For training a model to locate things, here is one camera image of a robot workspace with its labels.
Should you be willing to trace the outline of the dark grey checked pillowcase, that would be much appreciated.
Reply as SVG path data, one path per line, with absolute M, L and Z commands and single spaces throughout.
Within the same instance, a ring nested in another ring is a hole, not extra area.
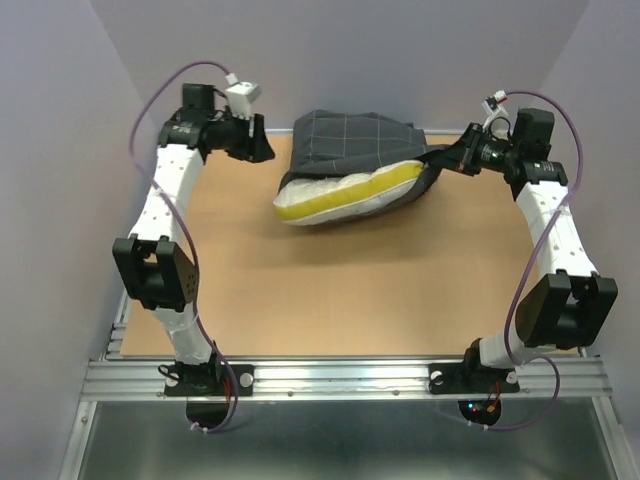
M 441 172 L 430 163 L 430 158 L 447 148 L 446 144 L 430 144 L 425 132 L 412 124 L 378 113 L 346 114 L 316 109 L 294 123 L 289 168 L 278 192 L 295 179 L 341 178 L 373 172 L 404 160 L 422 162 L 427 169 L 422 190 L 368 216 L 381 215 L 415 201 L 429 190 Z

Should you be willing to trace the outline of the white pillow yellow edge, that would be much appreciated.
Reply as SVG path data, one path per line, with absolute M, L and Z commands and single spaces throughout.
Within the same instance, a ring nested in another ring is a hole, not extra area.
M 274 198 L 274 214 L 288 225 L 316 226 L 379 213 L 421 191 L 426 172 L 422 162 L 404 160 L 341 178 L 295 179 Z

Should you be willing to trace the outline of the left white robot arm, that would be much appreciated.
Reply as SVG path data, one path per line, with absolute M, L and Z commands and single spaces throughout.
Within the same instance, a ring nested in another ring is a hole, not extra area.
M 231 379 L 196 311 L 199 266 L 185 216 L 207 156 L 261 163 L 275 157 L 264 117 L 252 111 L 260 88 L 231 81 L 227 104 L 219 110 L 212 85 L 185 84 L 182 105 L 160 130 L 156 167 L 142 211 L 125 238 L 115 239 L 112 254 L 130 299 L 138 301 L 162 324 L 175 360 L 162 365 L 168 396 L 221 395 Z

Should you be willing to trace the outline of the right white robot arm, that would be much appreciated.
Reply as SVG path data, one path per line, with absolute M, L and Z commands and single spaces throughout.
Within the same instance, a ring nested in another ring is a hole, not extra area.
M 510 186 L 534 244 L 527 268 L 539 279 L 517 294 L 502 333 L 467 349 L 459 377 L 472 390 L 546 352 L 592 345 L 618 295 L 615 280 L 599 274 L 582 245 L 564 167 L 548 159 L 554 124 L 553 113 L 523 108 L 508 139 L 485 143 L 476 155 Z

